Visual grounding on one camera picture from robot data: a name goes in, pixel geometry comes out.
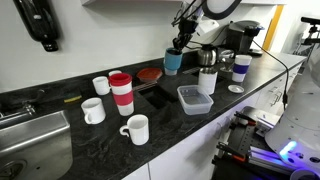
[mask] stainless steel sink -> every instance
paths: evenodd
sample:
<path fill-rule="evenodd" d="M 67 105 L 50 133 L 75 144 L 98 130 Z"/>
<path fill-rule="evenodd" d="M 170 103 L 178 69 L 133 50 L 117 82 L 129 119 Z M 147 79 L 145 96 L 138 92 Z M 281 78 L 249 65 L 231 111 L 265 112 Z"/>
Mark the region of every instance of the stainless steel sink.
<path fill-rule="evenodd" d="M 0 129 L 0 180 L 54 180 L 72 164 L 63 111 Z"/>

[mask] blue and white cup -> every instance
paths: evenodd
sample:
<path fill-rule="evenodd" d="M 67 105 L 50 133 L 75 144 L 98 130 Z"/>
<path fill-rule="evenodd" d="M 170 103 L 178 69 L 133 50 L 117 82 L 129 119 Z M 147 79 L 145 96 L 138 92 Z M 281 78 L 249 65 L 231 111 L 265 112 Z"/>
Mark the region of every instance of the blue and white cup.
<path fill-rule="evenodd" d="M 252 57 L 248 55 L 237 55 L 233 66 L 232 80 L 243 82 L 246 76 Z"/>
<path fill-rule="evenodd" d="M 181 66 L 182 53 L 175 48 L 168 48 L 164 56 L 164 68 L 166 75 L 176 75 Z"/>

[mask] mug handle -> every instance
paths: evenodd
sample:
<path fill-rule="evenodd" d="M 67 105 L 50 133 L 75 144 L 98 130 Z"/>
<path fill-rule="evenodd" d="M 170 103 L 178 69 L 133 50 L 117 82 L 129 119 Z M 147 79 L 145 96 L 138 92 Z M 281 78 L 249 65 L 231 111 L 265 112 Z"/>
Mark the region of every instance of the mug handle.
<path fill-rule="evenodd" d="M 123 130 L 125 130 L 125 129 L 129 129 L 129 127 L 127 126 L 127 125 L 124 125 L 124 126 L 122 126 L 121 128 L 120 128 L 120 134 L 121 135 L 123 135 L 123 136 L 127 136 L 127 137 L 129 137 L 129 134 L 127 133 L 127 132 L 124 132 Z"/>
<path fill-rule="evenodd" d="M 85 114 L 84 120 L 86 121 L 87 124 L 92 124 L 92 121 L 90 120 L 90 113 Z"/>

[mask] red and white cup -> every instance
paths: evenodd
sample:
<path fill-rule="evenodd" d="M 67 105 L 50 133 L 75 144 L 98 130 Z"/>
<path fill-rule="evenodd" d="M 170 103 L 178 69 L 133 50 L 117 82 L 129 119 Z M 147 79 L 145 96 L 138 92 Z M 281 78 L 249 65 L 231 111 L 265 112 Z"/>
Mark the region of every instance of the red and white cup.
<path fill-rule="evenodd" d="M 134 111 L 132 77 L 126 73 L 113 74 L 109 82 L 120 115 L 129 116 Z"/>

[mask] black speckled countertop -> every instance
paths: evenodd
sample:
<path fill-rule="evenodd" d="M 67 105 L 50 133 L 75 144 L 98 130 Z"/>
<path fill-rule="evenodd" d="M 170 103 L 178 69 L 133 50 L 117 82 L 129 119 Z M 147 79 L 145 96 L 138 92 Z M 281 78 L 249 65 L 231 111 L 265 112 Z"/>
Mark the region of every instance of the black speckled countertop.
<path fill-rule="evenodd" d="M 281 59 L 289 69 L 305 59 L 301 56 L 273 54 Z M 177 98 L 179 86 L 197 84 L 196 76 L 181 73 L 195 67 L 195 64 L 195 53 L 184 55 L 178 75 L 163 75 L 158 85 Z M 117 69 L 135 75 L 145 67 L 163 69 L 163 59 Z M 70 170 L 60 178 L 61 180 L 124 178 L 285 73 L 284 67 L 266 54 L 254 58 L 244 82 L 240 84 L 245 89 L 244 93 L 234 94 L 227 88 L 231 84 L 236 84 L 231 81 L 231 73 L 225 74 L 219 71 L 218 75 L 225 79 L 216 85 L 215 93 L 211 95 L 214 104 L 210 112 L 194 116 L 186 115 L 179 101 L 168 102 L 163 108 L 157 109 L 135 91 L 134 114 L 146 115 L 149 118 L 150 130 L 149 141 L 145 145 L 135 146 L 130 138 L 121 136 L 119 133 L 119 128 L 126 124 L 129 117 L 120 116 L 112 94 L 105 96 L 95 94 L 91 80 L 96 76 L 106 76 L 109 71 L 111 70 L 0 94 L 1 102 L 7 102 L 7 104 L 16 102 L 17 104 L 18 101 L 21 102 L 24 98 L 28 98 L 25 97 L 26 94 L 34 96 L 33 92 L 42 88 L 51 95 L 41 102 L 42 106 L 39 107 L 39 110 L 42 114 L 67 110 L 71 125 L 73 164 Z M 61 98 L 66 87 L 79 88 L 83 98 L 78 102 L 63 104 Z M 84 114 L 80 105 L 84 100 L 95 96 L 102 99 L 107 116 L 100 124 L 88 125 L 83 119 Z"/>

